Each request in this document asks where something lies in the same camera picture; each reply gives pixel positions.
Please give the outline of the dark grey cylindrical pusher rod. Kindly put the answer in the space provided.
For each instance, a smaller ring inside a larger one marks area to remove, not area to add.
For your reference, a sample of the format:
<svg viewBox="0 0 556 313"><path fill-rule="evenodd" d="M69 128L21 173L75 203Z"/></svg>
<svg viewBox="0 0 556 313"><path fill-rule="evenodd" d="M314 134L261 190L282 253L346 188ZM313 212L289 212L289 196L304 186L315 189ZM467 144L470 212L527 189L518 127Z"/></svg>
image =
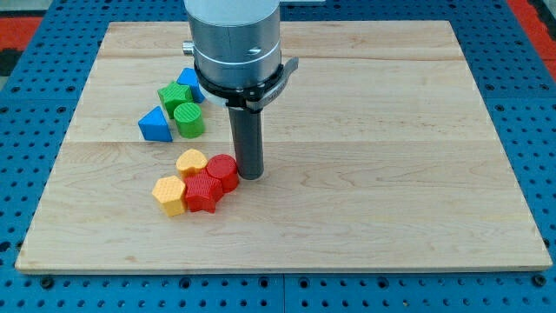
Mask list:
<svg viewBox="0 0 556 313"><path fill-rule="evenodd" d="M261 113L229 109L228 116L238 174L246 180L258 179L264 172Z"/></svg>

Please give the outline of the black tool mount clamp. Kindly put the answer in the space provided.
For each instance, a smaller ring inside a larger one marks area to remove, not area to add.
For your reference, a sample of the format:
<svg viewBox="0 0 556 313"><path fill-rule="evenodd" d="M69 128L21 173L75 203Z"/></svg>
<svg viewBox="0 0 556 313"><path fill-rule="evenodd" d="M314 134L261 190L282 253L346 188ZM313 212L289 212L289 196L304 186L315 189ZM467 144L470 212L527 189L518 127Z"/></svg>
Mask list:
<svg viewBox="0 0 556 313"><path fill-rule="evenodd" d="M197 64L194 70L201 93L212 104L249 112L260 112L272 103L286 88L288 79L298 69L299 58L292 57L285 64L280 64L277 70L266 80L253 87L231 89L210 82Z"/></svg>

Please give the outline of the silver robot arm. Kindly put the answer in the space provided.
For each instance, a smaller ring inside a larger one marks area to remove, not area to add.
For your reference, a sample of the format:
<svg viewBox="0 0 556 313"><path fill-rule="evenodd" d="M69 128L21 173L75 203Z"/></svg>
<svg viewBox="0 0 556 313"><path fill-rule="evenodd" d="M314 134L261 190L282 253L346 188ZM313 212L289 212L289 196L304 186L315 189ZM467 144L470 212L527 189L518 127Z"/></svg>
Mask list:
<svg viewBox="0 0 556 313"><path fill-rule="evenodd" d="M286 88L299 59L281 59L278 0L185 0L201 93L228 110L239 176L264 172L261 112Z"/></svg>

